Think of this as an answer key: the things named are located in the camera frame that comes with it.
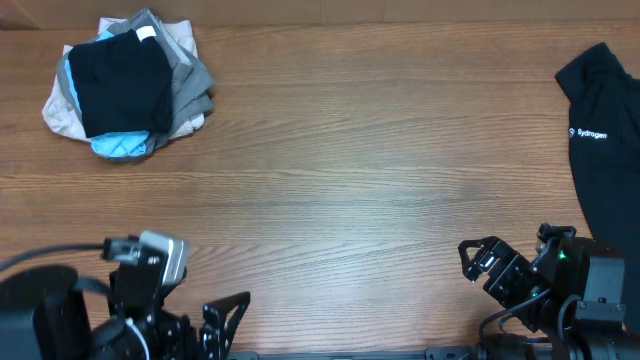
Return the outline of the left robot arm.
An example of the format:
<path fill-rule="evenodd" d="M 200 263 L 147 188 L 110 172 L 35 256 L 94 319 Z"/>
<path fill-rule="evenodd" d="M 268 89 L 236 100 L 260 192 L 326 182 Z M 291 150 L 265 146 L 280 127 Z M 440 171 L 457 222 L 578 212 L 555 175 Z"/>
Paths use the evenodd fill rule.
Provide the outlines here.
<path fill-rule="evenodd" d="M 157 270 L 120 265 L 109 281 L 41 266 L 1 283 L 4 359 L 225 359 L 251 296 L 202 307 L 203 325 L 164 310 L 173 286 Z"/>

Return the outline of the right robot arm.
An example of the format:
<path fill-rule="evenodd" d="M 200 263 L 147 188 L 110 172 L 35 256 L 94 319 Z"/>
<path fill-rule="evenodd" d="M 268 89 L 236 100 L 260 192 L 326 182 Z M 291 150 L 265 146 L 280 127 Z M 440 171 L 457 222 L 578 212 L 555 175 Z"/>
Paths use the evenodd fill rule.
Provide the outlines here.
<path fill-rule="evenodd" d="M 569 234 L 551 236 L 529 261 L 498 237 L 458 246 L 462 273 L 471 282 L 488 276 L 483 289 L 502 311 L 485 324 L 519 320 L 542 337 L 478 329 L 475 359 L 636 359 L 639 338 L 625 328 L 622 301 L 625 263 L 609 245 Z"/>

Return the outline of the black t-shirt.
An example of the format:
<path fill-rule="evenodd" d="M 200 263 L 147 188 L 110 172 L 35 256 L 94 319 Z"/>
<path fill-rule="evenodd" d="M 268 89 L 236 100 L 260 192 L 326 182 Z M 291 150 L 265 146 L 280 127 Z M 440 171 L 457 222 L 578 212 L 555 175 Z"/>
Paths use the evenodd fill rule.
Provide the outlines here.
<path fill-rule="evenodd" d="M 87 137 L 171 129 L 173 70 L 154 36 L 131 29 L 76 45 L 67 59 Z"/>

